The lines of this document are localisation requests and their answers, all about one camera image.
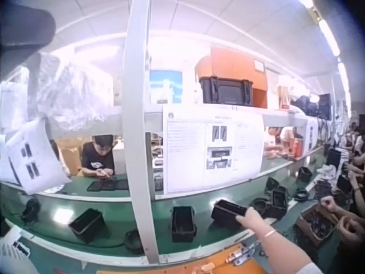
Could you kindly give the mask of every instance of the black tray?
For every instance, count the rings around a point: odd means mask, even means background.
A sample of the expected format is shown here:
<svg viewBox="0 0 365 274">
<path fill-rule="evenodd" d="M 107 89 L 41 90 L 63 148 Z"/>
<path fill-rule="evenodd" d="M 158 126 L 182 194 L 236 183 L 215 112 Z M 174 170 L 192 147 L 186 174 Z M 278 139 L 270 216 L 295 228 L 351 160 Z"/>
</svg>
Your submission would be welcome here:
<svg viewBox="0 0 365 274">
<path fill-rule="evenodd" d="M 68 224 L 77 238 L 88 244 L 92 242 L 98 234 L 106 227 L 103 214 L 89 208 L 77 217 L 72 223 Z"/>
<path fill-rule="evenodd" d="M 192 207 L 173 207 L 171 218 L 173 243 L 191 243 L 196 235 L 194 209 Z"/>
<path fill-rule="evenodd" d="M 237 229 L 240 227 L 236 221 L 236 216 L 246 215 L 247 208 L 238 204 L 231 203 L 226 200 L 218 201 L 213 208 L 211 218 L 220 226 Z"/>
</svg>

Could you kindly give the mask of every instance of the black hair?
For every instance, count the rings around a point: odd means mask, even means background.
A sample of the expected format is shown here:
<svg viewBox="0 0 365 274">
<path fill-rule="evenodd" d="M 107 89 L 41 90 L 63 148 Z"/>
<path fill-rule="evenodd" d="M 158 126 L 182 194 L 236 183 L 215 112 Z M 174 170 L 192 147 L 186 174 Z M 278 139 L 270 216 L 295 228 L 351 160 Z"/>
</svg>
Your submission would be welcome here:
<svg viewBox="0 0 365 274">
<path fill-rule="evenodd" d="M 58 151 L 58 146 L 57 146 L 55 140 L 50 140 L 50 144 L 51 144 L 53 152 L 56 155 L 57 160 L 59 160 L 59 151 Z"/>
<path fill-rule="evenodd" d="M 113 135 L 98 135 L 94 136 L 94 141 L 101 147 L 112 147 L 114 136 Z"/>
</svg>

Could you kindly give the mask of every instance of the white pillar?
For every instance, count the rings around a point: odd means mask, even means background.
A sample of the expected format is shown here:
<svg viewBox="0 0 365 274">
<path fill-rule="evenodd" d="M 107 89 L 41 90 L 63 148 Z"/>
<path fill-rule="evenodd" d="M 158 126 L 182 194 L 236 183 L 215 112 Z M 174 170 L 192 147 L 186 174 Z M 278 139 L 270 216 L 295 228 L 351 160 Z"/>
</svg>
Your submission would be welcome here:
<svg viewBox="0 0 365 274">
<path fill-rule="evenodd" d="M 150 264 L 159 263 L 148 186 L 144 129 L 145 65 L 150 0 L 133 0 L 124 49 L 122 122 L 129 192 L 143 249 Z"/>
</svg>

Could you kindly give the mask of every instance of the poster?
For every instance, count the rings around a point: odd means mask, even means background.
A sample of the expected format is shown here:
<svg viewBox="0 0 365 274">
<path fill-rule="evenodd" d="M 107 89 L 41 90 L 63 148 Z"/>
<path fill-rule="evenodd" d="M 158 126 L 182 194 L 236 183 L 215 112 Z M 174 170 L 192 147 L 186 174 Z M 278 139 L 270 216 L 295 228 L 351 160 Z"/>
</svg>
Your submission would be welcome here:
<svg viewBox="0 0 365 274">
<path fill-rule="evenodd" d="M 72 182 L 51 148 L 44 119 L 24 124 L 6 149 L 11 169 L 28 195 Z"/>
<path fill-rule="evenodd" d="M 164 193 L 244 182 L 261 169 L 262 115 L 211 105 L 165 105 Z"/>
</svg>

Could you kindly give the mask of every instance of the man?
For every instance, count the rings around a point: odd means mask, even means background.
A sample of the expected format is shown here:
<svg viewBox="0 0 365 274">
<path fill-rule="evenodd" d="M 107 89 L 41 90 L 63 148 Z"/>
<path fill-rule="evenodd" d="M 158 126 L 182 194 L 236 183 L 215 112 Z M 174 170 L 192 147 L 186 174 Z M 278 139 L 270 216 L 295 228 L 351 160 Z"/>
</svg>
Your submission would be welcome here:
<svg viewBox="0 0 365 274">
<path fill-rule="evenodd" d="M 114 174 L 113 135 L 99 135 L 82 149 L 82 174 L 87 177 L 108 178 Z"/>
</svg>

